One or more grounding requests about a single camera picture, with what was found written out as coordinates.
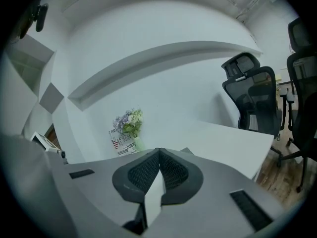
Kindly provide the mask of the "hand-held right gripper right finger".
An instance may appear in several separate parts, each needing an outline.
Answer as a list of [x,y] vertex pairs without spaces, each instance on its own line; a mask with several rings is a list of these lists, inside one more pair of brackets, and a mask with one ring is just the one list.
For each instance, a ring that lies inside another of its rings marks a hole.
[[165,193],[148,235],[252,235],[284,212],[273,196],[228,165],[164,148],[159,162]]

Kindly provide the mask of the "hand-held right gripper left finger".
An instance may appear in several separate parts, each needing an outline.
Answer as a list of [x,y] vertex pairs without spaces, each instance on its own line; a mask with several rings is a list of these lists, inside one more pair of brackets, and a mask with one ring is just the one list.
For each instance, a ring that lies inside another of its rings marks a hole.
[[133,234],[124,228],[128,222],[153,223],[160,214],[160,175],[155,175],[144,204],[123,199],[112,182],[118,168],[149,152],[80,164],[64,164],[57,154],[48,153],[54,182],[79,237],[123,238]]

